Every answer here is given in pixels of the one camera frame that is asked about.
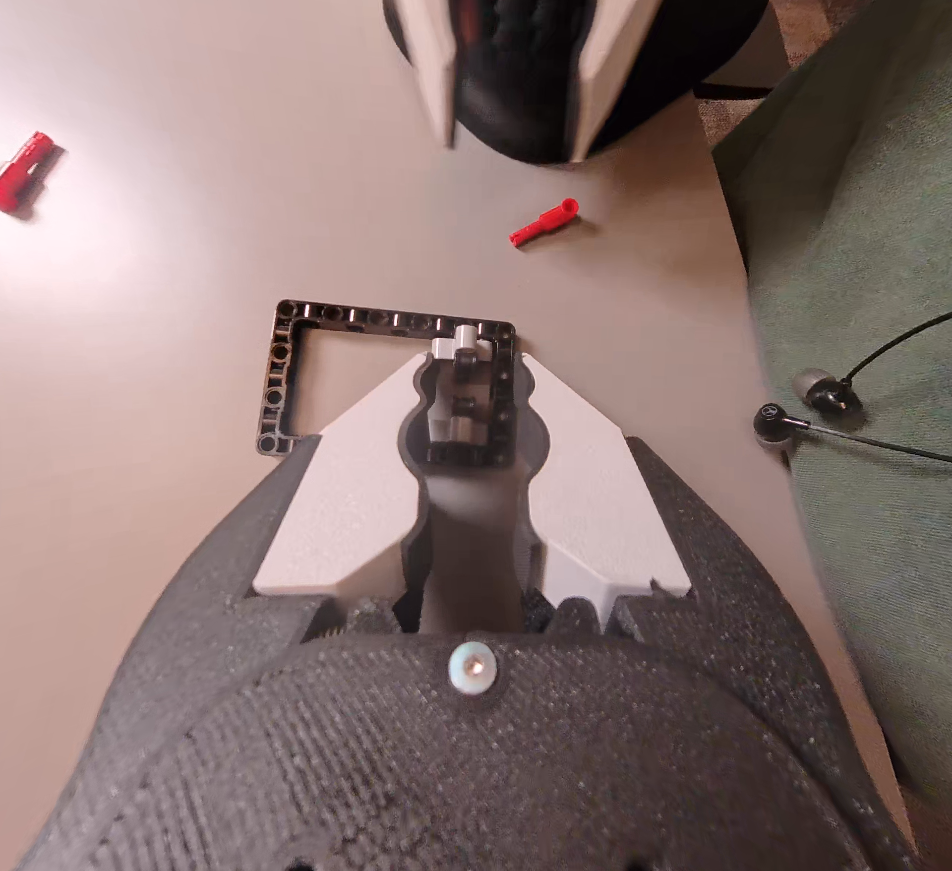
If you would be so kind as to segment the black wired earphones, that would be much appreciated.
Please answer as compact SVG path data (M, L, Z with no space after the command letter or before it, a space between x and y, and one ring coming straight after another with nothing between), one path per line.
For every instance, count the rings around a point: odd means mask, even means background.
M947 311L912 326L880 345L840 377L819 369L803 370L792 379L794 393L805 407L827 420L858 422L864 418L864 406L854 388L855 378L887 352L950 319L951 312ZM862 436L795 417L775 401L767 402L758 409L752 427L762 447L778 452L792 448L802 436L828 437L909 458L951 463L948 454Z

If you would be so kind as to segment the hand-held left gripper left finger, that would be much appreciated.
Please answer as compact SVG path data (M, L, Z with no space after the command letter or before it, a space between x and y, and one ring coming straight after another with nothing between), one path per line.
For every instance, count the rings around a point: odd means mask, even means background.
M420 481L404 458L430 357L412 356L321 432L252 581L261 596L327 595L349 610L407 590Z

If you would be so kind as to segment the green cloth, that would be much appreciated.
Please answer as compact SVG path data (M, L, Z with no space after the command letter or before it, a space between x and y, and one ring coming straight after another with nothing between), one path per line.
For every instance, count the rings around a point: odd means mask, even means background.
M950 310L950 122L951 0L874 0L715 148L781 402ZM790 467L903 781L950 813L950 465L807 436Z

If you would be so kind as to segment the red lego pin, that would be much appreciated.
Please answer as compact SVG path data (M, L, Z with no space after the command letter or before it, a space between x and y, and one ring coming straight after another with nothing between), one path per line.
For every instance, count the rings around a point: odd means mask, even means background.
M553 209L544 211L535 221L511 233L509 242L520 248L534 240L563 229L573 222L579 213L579 204L575 198L565 198Z

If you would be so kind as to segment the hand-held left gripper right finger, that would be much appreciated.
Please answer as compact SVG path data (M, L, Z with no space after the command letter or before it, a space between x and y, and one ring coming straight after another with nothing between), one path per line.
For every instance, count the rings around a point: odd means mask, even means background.
M587 601L601 627L621 597L684 598L691 580L622 429L534 357L520 366L530 587L552 607Z

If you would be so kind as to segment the black bag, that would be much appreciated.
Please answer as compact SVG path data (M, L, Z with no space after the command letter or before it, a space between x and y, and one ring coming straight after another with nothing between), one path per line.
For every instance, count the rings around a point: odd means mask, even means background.
M521 0L503 2L521 22ZM662 0L621 97L583 161L726 64L751 37L767 6L768 0ZM521 147L491 149L523 163Z

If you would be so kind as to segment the black lego frame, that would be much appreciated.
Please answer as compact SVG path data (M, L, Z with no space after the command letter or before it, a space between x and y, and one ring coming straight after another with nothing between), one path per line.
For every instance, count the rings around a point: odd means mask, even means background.
M302 365L300 350L314 332L336 332L368 339L424 342L432 357L427 413L435 392L432 343L451 338L462 324L475 325L480 340L492 344L492 382L487 443L483 448L437 444L427 433L422 440L430 465L503 469L513 463L517 409L515 407L515 327L506 321L447 316L399 309L339 306L282 300L275 310L268 349L268 369L259 411L255 447L260 455L288 455L303 435L292 430L292 416Z

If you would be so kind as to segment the grey lego connector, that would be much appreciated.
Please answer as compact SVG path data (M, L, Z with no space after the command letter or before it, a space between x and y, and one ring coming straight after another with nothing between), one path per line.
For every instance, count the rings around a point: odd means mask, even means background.
M483 448L487 443L492 382L492 344L475 325L462 324L451 338L432 343L435 392L427 413L430 440Z

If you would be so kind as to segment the red lego connector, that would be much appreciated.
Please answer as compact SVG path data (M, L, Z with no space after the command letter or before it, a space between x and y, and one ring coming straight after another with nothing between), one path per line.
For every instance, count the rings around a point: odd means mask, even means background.
M56 148L54 140L37 131L19 148L1 169L1 212L18 210L23 195L33 186L37 172L51 158Z

